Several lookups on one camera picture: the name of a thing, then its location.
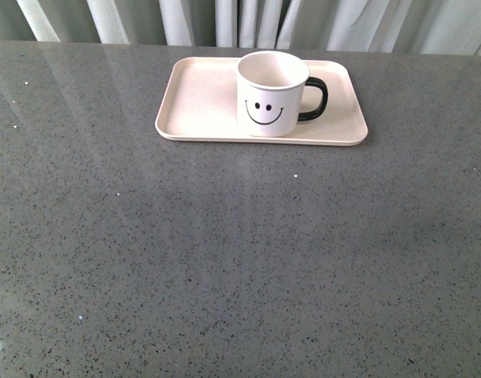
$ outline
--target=curtain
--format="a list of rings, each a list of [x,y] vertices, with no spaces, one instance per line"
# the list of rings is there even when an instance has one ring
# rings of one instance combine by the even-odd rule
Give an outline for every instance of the curtain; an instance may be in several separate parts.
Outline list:
[[[0,39],[481,55],[481,0],[0,0]]]

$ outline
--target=beige tray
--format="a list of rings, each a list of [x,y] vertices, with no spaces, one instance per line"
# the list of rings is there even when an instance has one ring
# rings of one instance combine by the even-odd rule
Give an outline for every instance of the beige tray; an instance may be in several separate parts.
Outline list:
[[[310,75],[327,84],[329,99],[324,114],[298,123],[283,138],[246,134],[236,120],[238,58],[189,57],[172,70],[156,117],[156,129],[168,139],[204,142],[285,143],[352,146],[366,138],[368,127],[350,82],[349,73],[332,61],[305,61]],[[305,89],[302,111],[315,109],[320,92]]]

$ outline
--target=white mug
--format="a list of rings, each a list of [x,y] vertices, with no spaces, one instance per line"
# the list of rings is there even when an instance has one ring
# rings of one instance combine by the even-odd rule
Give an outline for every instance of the white mug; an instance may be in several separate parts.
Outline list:
[[[237,121],[248,134],[280,137],[299,121],[318,118],[326,109],[326,83],[310,76],[300,58],[280,51],[247,54],[237,64]],[[299,113],[305,86],[322,91],[320,105]]]

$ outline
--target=black handle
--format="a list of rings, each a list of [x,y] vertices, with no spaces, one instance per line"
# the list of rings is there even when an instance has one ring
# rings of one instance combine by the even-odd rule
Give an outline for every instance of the black handle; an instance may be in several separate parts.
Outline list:
[[[303,120],[315,120],[316,118],[318,118],[318,116],[324,113],[327,105],[327,86],[323,80],[310,76],[309,79],[306,80],[305,85],[308,85],[309,87],[319,88],[322,91],[322,99],[320,100],[320,104],[319,106],[317,106],[317,109],[311,110],[309,112],[299,113],[298,122]]]

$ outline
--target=gray countertop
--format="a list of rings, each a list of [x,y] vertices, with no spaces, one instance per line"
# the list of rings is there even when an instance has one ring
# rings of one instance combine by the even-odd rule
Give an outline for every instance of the gray countertop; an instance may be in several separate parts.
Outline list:
[[[172,65],[0,42],[0,376],[481,376],[481,57],[348,68],[353,147],[178,143]]]

